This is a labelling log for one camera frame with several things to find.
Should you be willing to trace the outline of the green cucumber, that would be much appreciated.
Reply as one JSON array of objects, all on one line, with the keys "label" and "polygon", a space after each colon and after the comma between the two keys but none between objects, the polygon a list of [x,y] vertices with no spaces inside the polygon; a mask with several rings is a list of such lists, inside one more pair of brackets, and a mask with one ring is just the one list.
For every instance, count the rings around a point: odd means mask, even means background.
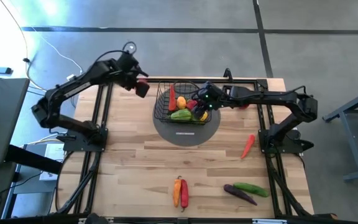
[{"label": "green cucumber", "polygon": [[248,193],[256,194],[261,197],[268,197],[269,192],[258,185],[243,183],[243,182],[235,182],[233,186],[237,189],[246,191]]}]

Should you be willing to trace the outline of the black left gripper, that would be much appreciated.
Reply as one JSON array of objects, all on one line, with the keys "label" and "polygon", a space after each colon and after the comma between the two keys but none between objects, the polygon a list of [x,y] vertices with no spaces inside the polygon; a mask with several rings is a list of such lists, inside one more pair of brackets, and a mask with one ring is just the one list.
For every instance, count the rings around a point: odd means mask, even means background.
[{"label": "black left gripper", "polygon": [[141,98],[144,98],[150,86],[147,83],[138,83],[138,75],[149,77],[149,75],[142,71],[140,67],[132,67],[130,69],[122,68],[121,73],[119,74],[119,85],[126,90],[135,89],[136,95]]}]

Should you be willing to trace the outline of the red long pepper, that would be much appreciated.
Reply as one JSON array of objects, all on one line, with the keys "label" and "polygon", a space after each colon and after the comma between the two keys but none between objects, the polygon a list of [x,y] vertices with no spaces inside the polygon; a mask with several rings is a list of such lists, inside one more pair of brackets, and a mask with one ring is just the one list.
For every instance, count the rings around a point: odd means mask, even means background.
[{"label": "red long pepper", "polygon": [[188,204],[189,204],[188,184],[185,179],[182,179],[181,180],[181,208],[183,212],[188,207]]}]

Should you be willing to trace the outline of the white box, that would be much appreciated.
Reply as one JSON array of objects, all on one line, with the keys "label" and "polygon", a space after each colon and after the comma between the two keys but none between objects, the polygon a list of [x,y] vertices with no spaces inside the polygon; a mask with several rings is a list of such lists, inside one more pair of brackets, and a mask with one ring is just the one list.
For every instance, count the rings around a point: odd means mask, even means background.
[{"label": "white box", "polygon": [[[45,157],[62,163],[65,157],[64,144],[48,144],[45,150]],[[43,171],[39,177],[41,181],[57,180],[57,174]]]}]

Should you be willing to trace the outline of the orange-red chili pepper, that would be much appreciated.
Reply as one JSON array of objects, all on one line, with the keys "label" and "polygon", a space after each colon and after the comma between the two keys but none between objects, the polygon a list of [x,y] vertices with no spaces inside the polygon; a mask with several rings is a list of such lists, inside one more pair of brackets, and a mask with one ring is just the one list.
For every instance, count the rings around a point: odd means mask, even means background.
[{"label": "orange-red chili pepper", "polygon": [[175,97],[175,89],[173,84],[170,85],[170,94],[169,94],[169,105],[168,110],[173,112],[177,109],[177,100]]},{"label": "orange-red chili pepper", "polygon": [[252,148],[254,142],[255,142],[255,136],[253,134],[250,134],[246,142],[246,145],[244,147],[244,150],[242,152],[241,159],[244,159],[246,157],[246,155],[249,153],[250,149]]}]

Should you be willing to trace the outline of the green bell pepper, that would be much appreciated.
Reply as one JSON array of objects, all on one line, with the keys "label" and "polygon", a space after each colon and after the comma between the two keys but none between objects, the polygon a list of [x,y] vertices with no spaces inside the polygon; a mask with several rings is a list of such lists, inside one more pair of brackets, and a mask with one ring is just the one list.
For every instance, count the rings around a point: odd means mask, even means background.
[{"label": "green bell pepper", "polygon": [[189,121],[192,117],[192,113],[188,109],[178,110],[170,115],[172,120]]}]

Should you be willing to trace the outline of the black desk leg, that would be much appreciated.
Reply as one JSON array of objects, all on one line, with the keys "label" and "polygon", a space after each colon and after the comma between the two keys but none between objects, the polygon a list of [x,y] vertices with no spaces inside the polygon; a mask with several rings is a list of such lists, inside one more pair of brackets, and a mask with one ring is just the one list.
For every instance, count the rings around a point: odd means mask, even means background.
[{"label": "black desk leg", "polygon": [[13,145],[9,145],[5,161],[15,162],[23,166],[32,167],[52,174],[58,174],[62,168],[61,162]]}]

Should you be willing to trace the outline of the grey round mat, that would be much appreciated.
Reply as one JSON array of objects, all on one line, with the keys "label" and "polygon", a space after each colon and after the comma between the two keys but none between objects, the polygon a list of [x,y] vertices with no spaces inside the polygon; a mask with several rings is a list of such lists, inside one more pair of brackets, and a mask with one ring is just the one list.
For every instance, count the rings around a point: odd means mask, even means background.
[{"label": "grey round mat", "polygon": [[[220,111],[211,111],[212,120],[205,125],[164,123],[154,118],[153,123],[158,134],[166,141],[177,146],[197,146],[210,140],[219,128],[221,121]],[[176,132],[190,132],[195,135],[176,135]]]}]

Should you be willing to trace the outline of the orange long pepper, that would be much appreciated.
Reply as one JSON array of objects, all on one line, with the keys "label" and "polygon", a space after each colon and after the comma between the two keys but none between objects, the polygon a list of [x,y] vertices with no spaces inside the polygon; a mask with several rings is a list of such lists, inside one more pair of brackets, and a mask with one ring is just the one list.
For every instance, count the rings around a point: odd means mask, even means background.
[{"label": "orange long pepper", "polygon": [[181,176],[178,176],[174,180],[173,186],[173,205],[177,207],[180,201],[180,191],[181,191]]}]

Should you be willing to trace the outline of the purple eggplant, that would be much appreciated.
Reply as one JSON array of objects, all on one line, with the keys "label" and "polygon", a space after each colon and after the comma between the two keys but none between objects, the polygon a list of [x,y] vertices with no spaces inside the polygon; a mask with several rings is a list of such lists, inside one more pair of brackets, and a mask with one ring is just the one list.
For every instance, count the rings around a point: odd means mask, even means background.
[{"label": "purple eggplant", "polygon": [[257,202],[254,201],[253,198],[251,198],[250,196],[248,196],[245,192],[243,192],[242,190],[240,189],[237,189],[235,188],[235,186],[233,185],[229,185],[229,184],[225,184],[223,186],[223,189],[225,192],[235,196],[235,197],[238,197],[238,198],[241,198],[255,206],[257,206]]}]

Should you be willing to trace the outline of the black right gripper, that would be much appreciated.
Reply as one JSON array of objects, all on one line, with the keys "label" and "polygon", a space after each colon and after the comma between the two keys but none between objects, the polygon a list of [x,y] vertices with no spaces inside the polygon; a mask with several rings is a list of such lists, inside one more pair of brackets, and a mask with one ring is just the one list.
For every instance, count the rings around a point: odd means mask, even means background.
[{"label": "black right gripper", "polygon": [[218,110],[227,106],[228,101],[230,100],[228,94],[222,95],[209,95],[206,93],[197,93],[196,100],[197,105],[192,109],[194,117],[202,117],[205,113],[210,114],[211,110]]}]

